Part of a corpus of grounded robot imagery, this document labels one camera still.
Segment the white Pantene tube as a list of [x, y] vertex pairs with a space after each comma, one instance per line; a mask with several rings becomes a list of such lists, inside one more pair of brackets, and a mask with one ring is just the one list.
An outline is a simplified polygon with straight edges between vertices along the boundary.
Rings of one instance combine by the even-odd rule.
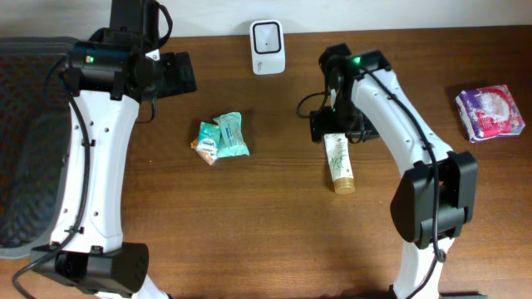
[[344, 134], [326, 134], [324, 142], [334, 191], [337, 194], [353, 193], [355, 184], [347, 137]]

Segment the orange tissue pack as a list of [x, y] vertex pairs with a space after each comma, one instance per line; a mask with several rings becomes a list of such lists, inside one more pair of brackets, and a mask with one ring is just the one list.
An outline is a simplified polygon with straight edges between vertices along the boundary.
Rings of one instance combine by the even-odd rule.
[[217, 161], [218, 159], [218, 156], [217, 154], [211, 154], [205, 150], [202, 150], [202, 149], [199, 149], [198, 148], [198, 139], [195, 139], [193, 140], [191, 143], [190, 143], [190, 147], [195, 150], [195, 152], [205, 161], [207, 162], [209, 165], [213, 165], [215, 164], [215, 162]]

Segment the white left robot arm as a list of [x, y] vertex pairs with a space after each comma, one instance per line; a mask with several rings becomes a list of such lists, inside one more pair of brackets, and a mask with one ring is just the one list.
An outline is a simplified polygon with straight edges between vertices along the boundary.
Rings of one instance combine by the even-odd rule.
[[99, 298], [162, 298], [148, 274], [149, 249], [121, 228], [126, 152], [140, 105], [196, 90], [190, 56], [162, 53], [168, 9], [115, 1], [108, 27], [74, 44], [53, 66], [66, 91], [71, 135], [62, 204], [49, 241], [27, 269]]

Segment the green wipes pack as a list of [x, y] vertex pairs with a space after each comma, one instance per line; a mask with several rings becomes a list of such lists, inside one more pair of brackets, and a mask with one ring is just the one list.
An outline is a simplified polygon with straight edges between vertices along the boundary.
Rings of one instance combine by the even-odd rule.
[[214, 118], [220, 128], [219, 158], [229, 158], [249, 155], [249, 148], [242, 134], [242, 115], [239, 112], [229, 112]]

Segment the red purple tissue pack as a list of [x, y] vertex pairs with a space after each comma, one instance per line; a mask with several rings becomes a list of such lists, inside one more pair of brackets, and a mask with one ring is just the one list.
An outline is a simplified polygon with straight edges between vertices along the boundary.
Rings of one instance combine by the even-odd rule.
[[455, 102], [471, 143], [517, 136], [525, 128], [507, 85], [464, 90]]

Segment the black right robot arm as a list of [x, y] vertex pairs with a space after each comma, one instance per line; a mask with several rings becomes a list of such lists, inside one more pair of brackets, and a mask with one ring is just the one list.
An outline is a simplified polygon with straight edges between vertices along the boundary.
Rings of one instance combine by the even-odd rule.
[[318, 64], [323, 102], [309, 113], [311, 138], [326, 143], [333, 182], [351, 187], [348, 144], [380, 138], [401, 176], [391, 201], [403, 240], [401, 266], [390, 298], [439, 298], [446, 256], [472, 220], [478, 164], [456, 153], [423, 120], [378, 51], [353, 54], [346, 44], [327, 47]]

